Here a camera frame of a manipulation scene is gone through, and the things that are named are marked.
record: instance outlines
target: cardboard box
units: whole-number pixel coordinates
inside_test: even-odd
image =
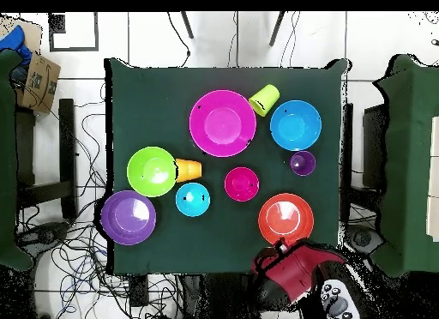
[[[24,44],[33,53],[24,91],[17,88],[17,104],[30,110],[49,113],[57,90],[61,67],[39,54],[41,27],[10,17],[0,17],[0,37],[20,25],[24,32]]]

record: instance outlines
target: white floor tile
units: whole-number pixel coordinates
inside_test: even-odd
[[[64,295],[64,300],[69,300],[71,296],[67,293]],[[51,319],[55,319],[57,314],[67,304],[61,299],[58,292],[36,292],[35,303],[39,315],[48,313]],[[69,308],[59,319],[129,319],[122,310],[129,314],[129,303],[125,298],[114,298],[111,294],[108,296],[99,296],[94,292],[86,294],[77,294],[74,296]],[[134,319],[141,317],[147,310],[141,308],[133,308],[131,314]]]
[[[196,38],[196,22],[188,13]],[[189,39],[179,12],[171,12],[172,23],[192,52],[195,40]],[[186,66],[194,66],[191,54]],[[129,64],[136,67],[176,67],[186,59],[186,48],[171,27],[166,12],[129,13]]]
[[[75,105],[75,133],[79,142],[76,143],[76,185],[85,185],[88,179],[89,160],[84,147],[91,153],[92,160],[98,152],[96,142],[87,135],[81,127],[84,117],[98,113],[105,113],[105,103],[99,103],[105,97],[104,81],[100,80],[59,80],[57,92],[52,105],[52,111],[58,116],[59,100],[73,99]],[[59,121],[52,114],[35,112],[36,123],[34,128],[33,143],[33,172],[36,184],[45,184],[59,181]],[[85,130],[99,143],[99,155],[95,160],[94,167],[103,179],[106,180],[105,165],[105,118],[103,116],[91,116],[84,122]]]
[[[188,12],[188,18],[194,38],[190,40],[190,58],[188,66],[190,67],[226,67],[229,58],[229,50],[233,35],[236,32],[236,25],[233,22],[233,11],[194,11]],[[172,19],[178,19],[181,16],[175,14]],[[186,29],[182,25],[178,31],[183,32],[183,40],[189,39]],[[230,67],[234,67],[236,51],[236,39],[230,55]]]
[[[78,188],[78,217],[79,221],[92,221],[94,218],[94,204],[93,201],[102,198],[105,193],[104,188]]]
[[[69,37],[67,30],[71,27],[68,25],[73,19],[72,17],[69,20],[71,16],[72,14],[66,13],[65,37]],[[61,66],[60,78],[104,78],[104,58],[116,57],[125,62],[128,60],[128,13],[126,12],[98,13],[99,51],[50,52],[48,14],[22,13],[21,17],[42,26],[41,55]],[[72,36],[69,40],[70,46],[81,46],[81,42],[77,42],[77,34],[81,33],[81,27],[84,26],[80,23],[73,24]]]
[[[439,198],[428,198],[427,234],[435,240],[439,239]]]
[[[264,311],[261,313],[261,319],[278,319],[278,311]]]
[[[78,195],[81,192],[82,190],[78,189],[77,191]],[[104,194],[103,189],[96,190],[96,196],[98,198],[100,198],[103,194]],[[86,206],[89,202],[92,202],[94,200],[95,200],[94,189],[91,188],[85,189],[83,196],[78,198],[78,211],[81,211],[81,209],[84,206]],[[37,217],[35,218],[36,225],[39,225],[44,222],[63,220],[61,210],[57,211],[56,214],[53,213],[52,215],[49,215],[48,214],[49,212],[46,213],[47,215],[44,218],[39,218],[39,219],[37,219]],[[71,228],[71,230],[78,230],[78,229],[80,230],[69,232],[67,235],[67,239],[77,238],[79,235],[81,235],[83,239],[81,241],[77,241],[77,242],[74,241],[72,243],[66,240],[64,241],[66,244],[69,244],[69,246],[73,248],[87,247],[87,243],[88,243],[87,238],[90,237],[90,229],[86,229],[86,231],[83,231],[82,228],[90,225],[89,222],[93,221],[93,214],[94,214],[94,205],[91,204],[80,215],[80,217],[78,218],[79,222]],[[96,238],[96,242],[106,247],[106,241],[100,235],[98,235],[98,237]],[[37,273],[35,277],[35,289],[50,290],[50,291],[59,291],[60,288],[68,289],[69,286],[71,285],[70,283],[71,278],[66,279],[62,286],[61,283],[63,278],[67,274],[73,274],[74,270],[72,270],[72,267],[69,265],[69,263],[66,260],[67,259],[71,260],[72,261],[71,265],[74,268],[78,269],[81,263],[84,261],[85,255],[86,255],[86,251],[84,250],[73,250],[64,245],[58,245],[54,250],[44,253],[41,256],[37,267]],[[102,262],[106,262],[106,258],[102,254],[99,254],[99,259],[102,260]],[[84,267],[84,269],[82,270],[84,272],[83,277],[88,274],[87,273],[88,267],[89,265],[86,265],[86,267]],[[89,290],[89,286],[84,283],[83,285],[81,285],[81,289],[87,291]]]
[[[279,313],[279,319],[300,319],[300,315],[298,310],[293,312],[281,311]]]
[[[439,158],[430,158],[429,196],[439,198]]]
[[[261,319],[300,319],[298,311],[264,311]]]
[[[433,117],[431,126],[431,156],[439,156],[439,116]]]
[[[366,108],[384,102],[380,91],[371,82],[347,83],[347,101],[353,103],[352,120],[352,169],[363,171],[363,115]],[[363,185],[363,174],[352,173],[352,184]]]
[[[279,67],[282,52],[292,33],[292,14],[288,11],[280,25],[274,46],[269,45],[278,11],[239,12],[239,65]],[[293,16],[294,24],[298,12]],[[321,68],[344,57],[345,12],[301,11],[294,34],[286,47],[282,66]]]
[[[395,54],[414,54],[422,63],[439,59],[439,27],[423,11],[348,11],[347,57],[352,61],[349,79],[376,80],[384,76]]]

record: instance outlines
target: blue object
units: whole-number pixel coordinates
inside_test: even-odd
[[[276,109],[271,117],[270,130],[280,147],[291,151],[304,150],[319,138],[322,120],[313,105],[293,100]]]
[[[21,65],[31,63],[32,52],[24,45],[24,32],[20,25],[14,27],[12,32],[0,40],[0,51],[3,49],[17,51],[23,58]]]
[[[210,195],[204,185],[186,183],[177,191],[175,203],[182,214],[188,217],[198,217],[209,208]]]

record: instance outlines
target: lime green cup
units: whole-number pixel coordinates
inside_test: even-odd
[[[142,196],[162,196],[176,183],[175,160],[161,147],[145,147],[129,160],[129,185]]]
[[[279,99],[279,96],[278,88],[267,84],[261,91],[249,99],[249,103],[254,112],[264,117]]]

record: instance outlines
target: plate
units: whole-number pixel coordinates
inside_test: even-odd
[[[196,101],[189,115],[189,130],[202,151],[225,158],[249,145],[256,132],[256,115],[241,94],[212,91]]]
[[[271,117],[270,131],[280,147],[291,151],[304,150],[319,138],[322,120],[313,105],[292,100],[276,109]]]
[[[271,244],[280,238],[288,245],[307,238],[314,226],[310,205],[301,197],[282,193],[264,203],[258,218],[262,236]]]
[[[153,233],[155,208],[145,196],[123,190],[105,201],[100,214],[104,231],[118,244],[138,244]]]

